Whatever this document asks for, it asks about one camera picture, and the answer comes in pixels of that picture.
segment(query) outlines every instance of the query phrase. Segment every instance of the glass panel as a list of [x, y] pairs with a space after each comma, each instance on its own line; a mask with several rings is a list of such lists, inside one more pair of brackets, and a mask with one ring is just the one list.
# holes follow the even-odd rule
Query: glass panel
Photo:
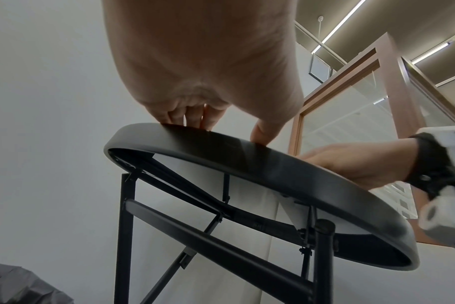
[[330, 67], [318, 56], [313, 55], [311, 69], [309, 74], [318, 79], [320, 82], [324, 82], [329, 78]]
[[410, 86], [414, 91], [414, 98], [419, 102], [421, 113], [428, 127], [455, 126], [455, 120], [449, 117], [429, 95], [424, 93], [421, 86], [411, 79]]
[[[300, 154], [334, 143], [397, 138], [384, 83], [376, 70], [304, 116]], [[404, 217], [418, 217], [408, 184], [396, 182], [371, 192]]]

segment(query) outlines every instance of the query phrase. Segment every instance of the black trash bag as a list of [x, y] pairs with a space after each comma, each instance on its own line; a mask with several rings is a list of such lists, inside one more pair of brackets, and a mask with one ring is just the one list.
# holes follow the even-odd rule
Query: black trash bag
[[74, 304], [29, 270], [0, 264], [0, 304]]

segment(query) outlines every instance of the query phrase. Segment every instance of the black stool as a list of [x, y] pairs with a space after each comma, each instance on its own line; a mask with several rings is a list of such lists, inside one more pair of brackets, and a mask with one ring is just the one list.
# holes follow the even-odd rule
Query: black stool
[[[133, 216], [186, 246], [141, 304], [153, 303], [196, 253], [284, 303], [332, 303], [333, 256], [394, 270], [419, 265], [413, 230], [394, 209], [348, 180], [267, 147], [199, 129], [145, 123], [121, 128], [104, 152], [128, 172], [121, 182], [114, 304], [129, 300]], [[153, 159], [156, 153], [223, 172], [223, 201]], [[228, 205], [230, 175], [271, 189], [284, 206], [305, 210], [305, 227]], [[213, 213], [214, 219], [202, 232], [135, 201], [138, 179]], [[301, 246], [301, 276], [210, 236], [223, 219]], [[336, 233], [337, 220], [364, 232]], [[316, 253], [313, 282], [307, 280], [311, 250]]]

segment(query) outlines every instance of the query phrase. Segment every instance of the stool seat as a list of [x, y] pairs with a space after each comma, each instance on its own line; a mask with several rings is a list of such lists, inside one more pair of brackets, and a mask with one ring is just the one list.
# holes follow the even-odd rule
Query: stool seat
[[[336, 257], [395, 270], [412, 270], [419, 265], [411, 226], [387, 203], [338, 175], [270, 148], [200, 129], [141, 123], [121, 128], [104, 152], [127, 172], [141, 176], [156, 178], [156, 172], [168, 170], [162, 166], [158, 171], [144, 168], [154, 154], [236, 176], [274, 191], [286, 210], [289, 206], [301, 210], [312, 206], [334, 223], [338, 220], [340, 226], [347, 223], [362, 231], [343, 233], [336, 229]], [[289, 226], [290, 231], [298, 230]], [[286, 240], [302, 244], [301, 236], [299, 242], [294, 237]]]

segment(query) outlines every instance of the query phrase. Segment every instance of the black wristband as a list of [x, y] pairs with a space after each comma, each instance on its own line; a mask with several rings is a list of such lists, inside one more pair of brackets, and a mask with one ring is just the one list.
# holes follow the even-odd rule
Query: black wristband
[[446, 169], [451, 164], [448, 152], [432, 134], [419, 133], [410, 138], [417, 140], [418, 153], [416, 162], [404, 182], [426, 191], [429, 196], [432, 196], [434, 193], [430, 193], [429, 185], [433, 180], [445, 176]]

